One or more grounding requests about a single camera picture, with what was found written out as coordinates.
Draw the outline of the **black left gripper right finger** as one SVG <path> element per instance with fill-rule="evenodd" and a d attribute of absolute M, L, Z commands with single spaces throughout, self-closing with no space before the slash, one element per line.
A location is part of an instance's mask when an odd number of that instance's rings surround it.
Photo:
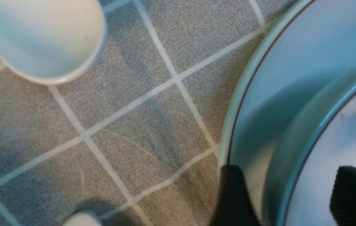
<path fill-rule="evenodd" d="M 331 194 L 330 212 L 338 226 L 356 226 L 356 167 L 339 167 Z"/>

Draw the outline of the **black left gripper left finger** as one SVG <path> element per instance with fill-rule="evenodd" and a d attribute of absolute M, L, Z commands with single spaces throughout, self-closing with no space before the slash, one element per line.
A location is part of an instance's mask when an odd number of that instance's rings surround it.
<path fill-rule="evenodd" d="M 260 225 L 251 204 L 243 172 L 236 165 L 228 164 L 221 168 L 219 196 L 210 225 Z"/>

